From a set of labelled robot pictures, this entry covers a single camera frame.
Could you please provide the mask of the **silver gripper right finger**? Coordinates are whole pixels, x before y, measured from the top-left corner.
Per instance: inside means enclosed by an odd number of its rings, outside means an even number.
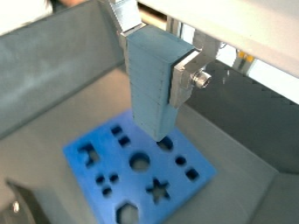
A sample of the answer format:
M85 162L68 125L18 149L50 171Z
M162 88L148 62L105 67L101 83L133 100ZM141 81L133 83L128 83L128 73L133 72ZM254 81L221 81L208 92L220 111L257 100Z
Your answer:
M210 82L204 67L216 59L220 41L201 32L193 33L193 48L172 68L169 104L177 109L192 95L192 88L202 89Z

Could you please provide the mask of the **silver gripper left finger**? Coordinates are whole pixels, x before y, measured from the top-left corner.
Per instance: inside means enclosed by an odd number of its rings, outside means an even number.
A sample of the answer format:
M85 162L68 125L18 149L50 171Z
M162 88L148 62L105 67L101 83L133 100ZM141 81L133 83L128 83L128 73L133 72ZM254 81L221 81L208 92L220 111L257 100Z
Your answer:
M136 0L105 0L106 11L113 20L116 35L122 49L126 49L126 36L142 26Z

